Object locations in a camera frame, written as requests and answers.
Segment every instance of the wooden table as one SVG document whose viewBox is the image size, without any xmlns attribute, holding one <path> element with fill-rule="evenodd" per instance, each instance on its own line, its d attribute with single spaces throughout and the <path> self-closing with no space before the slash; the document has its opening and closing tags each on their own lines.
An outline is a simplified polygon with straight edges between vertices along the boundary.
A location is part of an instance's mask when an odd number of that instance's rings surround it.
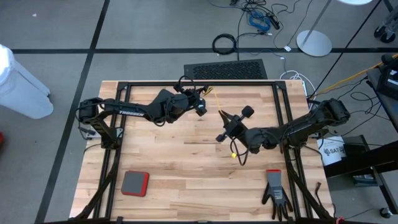
<svg viewBox="0 0 398 224">
<path fill-rule="evenodd" d="M 117 84 L 117 81 L 103 81 L 99 97 L 114 98 Z M 301 81 L 289 80 L 286 85 L 293 117 L 308 113 Z M 134 86 L 130 102 L 148 104 L 161 88 L 164 87 Z M 166 89 L 174 92 L 172 87 Z M 112 220 L 122 216 L 124 220 L 271 221 L 271 201 L 266 205 L 261 203 L 267 184 L 266 169 L 282 169 L 282 184 L 291 199 L 285 161 L 279 148 L 262 149 L 257 155 L 250 154 L 246 165 L 240 166 L 237 159 L 231 158 L 230 140 L 221 144 L 215 141 L 215 137 L 223 132 L 215 93 L 222 110 L 231 114 L 241 114 L 246 105 L 254 108 L 252 117 L 244 121 L 247 127 L 278 126 L 271 87 L 217 86 L 215 90 L 205 96 L 208 112 L 202 117 L 190 111 L 174 124 L 166 124 L 161 128 L 142 118 L 127 117 Z M 279 96 L 286 121 L 282 94 Z M 89 141 L 88 146 L 99 141 Z M 317 148 L 314 140 L 309 140 L 308 145 Z M 96 192 L 103 156 L 104 149 L 99 146 L 87 150 L 81 165 L 71 217 L 79 214 Z M 303 148 L 302 162 L 309 191 L 313 194 L 316 183 L 321 182 L 320 200 L 333 214 L 320 156 Z M 121 193 L 127 170 L 149 172 L 145 197 Z M 298 188 L 297 193 L 301 215 L 305 217 L 302 194 Z M 104 216 L 105 206 L 104 199 L 101 217 Z"/>
</svg>

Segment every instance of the black glove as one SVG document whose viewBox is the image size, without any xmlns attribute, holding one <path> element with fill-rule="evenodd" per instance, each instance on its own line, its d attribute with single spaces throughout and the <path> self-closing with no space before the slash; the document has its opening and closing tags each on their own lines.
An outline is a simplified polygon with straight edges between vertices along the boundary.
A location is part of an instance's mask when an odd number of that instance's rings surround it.
<svg viewBox="0 0 398 224">
<path fill-rule="evenodd" d="M 262 197 L 262 204 L 265 205 L 269 198 L 274 203 L 274 211 L 272 212 L 272 219 L 275 219 L 278 211 L 278 219 L 282 221 L 282 214 L 288 219 L 286 205 L 291 212 L 293 212 L 292 204 L 282 187 L 282 177 L 280 170 L 267 170 L 268 184 L 264 196 Z"/>
</svg>

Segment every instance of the black metal frame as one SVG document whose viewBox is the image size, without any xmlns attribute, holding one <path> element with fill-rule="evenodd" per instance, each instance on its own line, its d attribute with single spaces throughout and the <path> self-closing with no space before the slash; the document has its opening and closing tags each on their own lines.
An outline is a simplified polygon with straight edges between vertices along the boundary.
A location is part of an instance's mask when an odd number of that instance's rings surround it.
<svg viewBox="0 0 398 224">
<path fill-rule="evenodd" d="M 293 120 L 292 117 L 292 111 L 290 109 L 290 104 L 289 104 L 289 97 L 287 94 L 287 89 L 286 89 L 286 84 L 285 81 L 221 81 L 221 82 L 214 82 L 214 81 L 195 81 L 197 85 L 211 85 L 211 86 L 233 86 L 233 85 L 239 85 L 239 86 L 271 86 L 272 87 L 272 92 L 274 94 L 274 101 L 275 101 L 275 109 L 277 113 L 277 119 L 279 125 L 282 125 L 284 123 L 283 116 L 282 116 L 282 109 L 280 107 L 280 101 L 279 101 L 279 94 L 278 90 L 282 91 L 283 99 L 284 99 L 284 105 L 285 105 L 285 110 L 287 113 L 287 119 L 288 121 Z M 161 81 L 161 82 L 119 82 L 118 87 L 117 87 L 117 92 L 115 96 L 115 100 L 120 100 L 121 99 L 121 93 L 123 90 L 126 91 L 126 96 L 124 101 L 128 102 L 131 94 L 131 89 L 134 86 L 172 86 L 174 84 L 173 81 Z M 116 125 L 116 119 L 117 115 L 112 115 L 111 118 L 111 127 L 115 127 Z M 121 117 L 121 124 L 120 127 L 124 128 L 126 124 L 126 116 L 122 115 Z M 116 164 L 117 166 L 119 165 L 119 160 L 121 156 L 121 146 L 116 150 L 115 156 L 114 156 L 114 161 L 113 163 Z M 286 151 L 282 146 L 280 147 L 281 152 L 285 154 L 285 162 L 286 164 L 290 163 L 291 158 L 290 154 L 288 151 Z M 300 151 L 299 149 L 295 149 L 295 160 L 297 161 L 297 171 L 298 171 L 298 176 L 302 183 L 305 185 L 305 176 L 304 176 L 304 169 L 302 166 L 302 161 L 300 157 Z M 103 159 L 103 166 L 101 170 L 101 176 L 99 180 L 99 186 L 104 182 L 106 178 L 106 174 L 108 171 L 108 166 L 109 166 L 109 160 L 110 160 L 110 155 L 111 152 L 110 150 L 105 151 L 104 159 Z M 113 176 L 113 180 L 110 183 L 110 188 L 109 188 L 109 194 L 108 194 L 108 201 L 106 204 L 106 213 L 105 213 L 105 218 L 110 219 L 111 218 L 111 211 L 112 211 L 112 206 L 113 206 L 113 199 L 114 199 L 114 188 L 116 184 L 116 178 L 117 178 L 117 171 L 116 174 Z M 300 214 L 300 207 L 299 207 L 299 201 L 297 199 L 297 191 L 295 187 L 295 181 L 291 178 L 291 176 L 287 176 L 289 179 L 289 187 L 290 187 L 290 192 L 291 192 L 291 201 L 293 204 L 294 208 L 294 213 L 296 219 L 301 217 Z M 307 217 L 313 218 L 312 215 L 312 209 L 310 204 L 308 203 L 307 199 L 304 197 L 304 205 L 305 205 L 305 210 L 307 213 Z M 99 218 L 100 215 L 100 208 L 101 208 L 101 200 L 96 204 L 96 207 L 94 209 L 94 214 L 93 218 Z M 138 223 L 138 222 L 126 222 L 123 221 L 123 223 Z M 144 223 L 162 223 L 162 224 L 167 224 L 171 222 L 144 222 Z M 196 223 L 196 222 L 179 222 L 179 223 Z M 223 222 L 223 223 L 252 223 L 252 222 Z M 289 222 L 261 222 L 261 223 L 289 223 Z"/>
<path fill-rule="evenodd" d="M 342 174 L 372 174 L 387 202 L 389 210 L 392 214 L 397 215 L 398 205 L 381 173 L 398 168 L 398 141 L 370 150 L 364 136 L 360 135 L 360 137 L 364 145 L 355 145 L 355 147 L 362 148 L 364 152 L 355 156 L 347 156 L 347 158 L 339 162 L 325 166 L 326 177 Z M 346 151 L 349 146 L 349 143 L 345 144 Z"/>
</svg>

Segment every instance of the white bucket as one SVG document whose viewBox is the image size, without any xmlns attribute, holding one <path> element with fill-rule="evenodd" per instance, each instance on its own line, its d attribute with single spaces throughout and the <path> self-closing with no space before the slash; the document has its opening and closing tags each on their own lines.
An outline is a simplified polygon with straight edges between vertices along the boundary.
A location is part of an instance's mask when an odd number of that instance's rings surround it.
<svg viewBox="0 0 398 224">
<path fill-rule="evenodd" d="M 10 49 L 0 45 L 0 105 L 33 119 L 54 110 L 50 90 L 15 61 Z"/>
</svg>

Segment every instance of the gray glove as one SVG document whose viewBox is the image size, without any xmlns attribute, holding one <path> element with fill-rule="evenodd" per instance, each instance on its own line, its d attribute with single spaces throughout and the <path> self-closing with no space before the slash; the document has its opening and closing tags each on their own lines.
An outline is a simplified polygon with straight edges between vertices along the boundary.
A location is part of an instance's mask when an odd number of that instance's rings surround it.
<svg viewBox="0 0 398 224">
<path fill-rule="evenodd" d="M 282 187 L 282 177 L 280 170 L 267 170 L 268 184 L 264 196 L 262 197 L 262 204 L 265 205 L 269 198 L 274 203 L 274 211 L 272 212 L 272 219 L 275 219 L 278 211 L 278 219 L 282 221 L 283 216 L 288 219 L 286 206 L 293 212 L 292 204 Z"/>
</svg>

